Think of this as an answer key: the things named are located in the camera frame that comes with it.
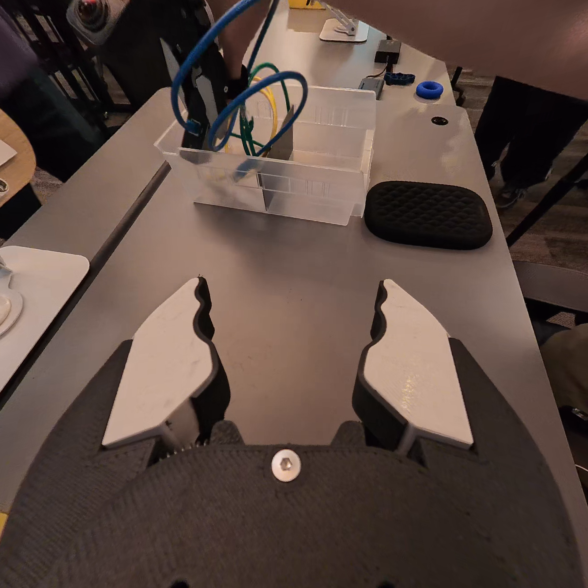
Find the person's right hand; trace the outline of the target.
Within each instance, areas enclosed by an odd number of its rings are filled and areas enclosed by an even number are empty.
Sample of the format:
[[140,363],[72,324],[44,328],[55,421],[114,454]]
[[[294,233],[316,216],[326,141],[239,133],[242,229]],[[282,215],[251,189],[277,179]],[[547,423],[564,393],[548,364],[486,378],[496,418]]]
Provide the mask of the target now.
[[259,1],[236,17],[219,34],[224,62],[230,80],[241,77],[242,63],[247,48],[262,26],[270,8],[270,1]]

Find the grey chair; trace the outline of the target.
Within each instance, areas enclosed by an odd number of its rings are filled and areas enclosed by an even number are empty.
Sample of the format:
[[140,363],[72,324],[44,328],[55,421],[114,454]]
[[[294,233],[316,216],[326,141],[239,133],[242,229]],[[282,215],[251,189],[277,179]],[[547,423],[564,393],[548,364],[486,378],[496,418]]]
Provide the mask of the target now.
[[587,273],[528,261],[514,261],[513,266],[523,298],[587,313]]

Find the black metal chair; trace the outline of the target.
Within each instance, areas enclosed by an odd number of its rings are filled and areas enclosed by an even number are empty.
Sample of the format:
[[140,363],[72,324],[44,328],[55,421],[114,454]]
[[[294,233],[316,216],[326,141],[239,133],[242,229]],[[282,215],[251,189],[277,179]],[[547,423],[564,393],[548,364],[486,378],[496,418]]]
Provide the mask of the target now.
[[60,91],[84,115],[104,122],[109,114],[131,114],[126,95],[111,96],[102,64],[73,31],[66,11],[69,1],[7,1],[17,28]]

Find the black power adapter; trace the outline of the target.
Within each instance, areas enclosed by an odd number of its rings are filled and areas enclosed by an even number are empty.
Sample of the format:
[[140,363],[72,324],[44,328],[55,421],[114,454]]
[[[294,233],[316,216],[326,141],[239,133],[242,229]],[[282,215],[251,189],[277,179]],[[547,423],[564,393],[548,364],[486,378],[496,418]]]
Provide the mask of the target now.
[[376,79],[388,76],[393,73],[393,67],[398,63],[401,52],[401,41],[392,38],[385,38],[379,41],[374,56],[375,65],[382,65],[379,73],[366,76],[366,79]]

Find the black wrist rest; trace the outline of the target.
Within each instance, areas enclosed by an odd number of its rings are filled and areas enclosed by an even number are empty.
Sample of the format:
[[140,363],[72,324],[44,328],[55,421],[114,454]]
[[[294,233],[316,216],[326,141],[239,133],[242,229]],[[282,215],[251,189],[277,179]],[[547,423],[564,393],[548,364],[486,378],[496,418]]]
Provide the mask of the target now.
[[453,251],[481,248],[493,236],[488,208],[477,193],[438,183],[376,184],[366,195],[364,223],[390,243]]

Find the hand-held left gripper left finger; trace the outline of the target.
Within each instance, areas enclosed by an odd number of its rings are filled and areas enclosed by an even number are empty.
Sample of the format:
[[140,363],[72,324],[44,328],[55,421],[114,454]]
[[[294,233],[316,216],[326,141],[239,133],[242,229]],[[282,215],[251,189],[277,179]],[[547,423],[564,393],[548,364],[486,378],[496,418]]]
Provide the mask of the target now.
[[103,447],[156,437],[166,448],[208,443],[230,402],[211,309],[208,283],[199,276],[145,319],[132,339]]

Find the person's leg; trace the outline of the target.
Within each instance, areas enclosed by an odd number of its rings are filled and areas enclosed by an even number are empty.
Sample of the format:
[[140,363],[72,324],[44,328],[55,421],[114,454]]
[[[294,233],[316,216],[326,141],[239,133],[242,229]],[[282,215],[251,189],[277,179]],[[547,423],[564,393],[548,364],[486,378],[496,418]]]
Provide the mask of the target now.
[[540,353],[557,406],[587,414],[587,324],[554,334]]

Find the clear plastic bin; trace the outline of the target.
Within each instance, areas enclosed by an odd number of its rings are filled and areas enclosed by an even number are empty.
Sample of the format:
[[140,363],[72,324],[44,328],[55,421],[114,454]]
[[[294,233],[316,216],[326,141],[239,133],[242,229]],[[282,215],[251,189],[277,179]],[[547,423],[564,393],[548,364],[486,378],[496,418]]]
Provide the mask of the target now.
[[311,86],[300,116],[266,158],[231,137],[219,152],[181,146],[173,121],[155,142],[195,203],[347,225],[369,186],[376,94]]

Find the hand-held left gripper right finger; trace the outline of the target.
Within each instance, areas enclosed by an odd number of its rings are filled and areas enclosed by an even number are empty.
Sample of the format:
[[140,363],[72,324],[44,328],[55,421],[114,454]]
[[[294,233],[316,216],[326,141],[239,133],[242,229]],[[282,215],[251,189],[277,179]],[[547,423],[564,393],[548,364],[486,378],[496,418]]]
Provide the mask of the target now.
[[353,409],[368,437],[396,453],[409,453],[420,440],[471,450],[473,434],[441,323],[392,279],[384,279],[370,336],[353,388]]

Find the grey bin divider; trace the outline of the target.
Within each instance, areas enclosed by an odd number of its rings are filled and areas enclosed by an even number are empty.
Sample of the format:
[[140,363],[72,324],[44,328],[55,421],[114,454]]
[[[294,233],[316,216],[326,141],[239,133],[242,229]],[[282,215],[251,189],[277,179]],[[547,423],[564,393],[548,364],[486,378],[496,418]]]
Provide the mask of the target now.
[[265,212],[269,212],[274,196],[281,190],[283,177],[286,168],[283,162],[290,161],[293,153],[293,130],[292,119],[295,113],[295,105],[292,105],[286,114],[284,121],[279,129],[279,139],[267,151],[267,159],[280,161],[279,164],[263,164],[261,171],[257,173],[257,180],[262,190],[263,204]]

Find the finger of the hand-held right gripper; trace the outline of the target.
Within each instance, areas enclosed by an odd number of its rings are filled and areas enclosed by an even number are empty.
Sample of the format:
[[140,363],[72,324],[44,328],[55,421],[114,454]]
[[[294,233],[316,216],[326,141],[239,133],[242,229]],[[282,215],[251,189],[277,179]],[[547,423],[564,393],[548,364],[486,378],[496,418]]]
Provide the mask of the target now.
[[210,149],[209,131],[217,118],[218,110],[212,83],[204,76],[202,69],[191,69],[183,83],[183,97],[187,107],[187,118],[198,127],[196,134],[185,131],[183,147]]
[[162,52],[164,55],[168,75],[171,80],[170,86],[172,86],[173,81],[175,80],[175,77],[180,69],[180,63],[178,61],[178,58],[175,56],[172,47],[169,43],[166,42],[166,40],[161,38],[160,44],[162,47]]

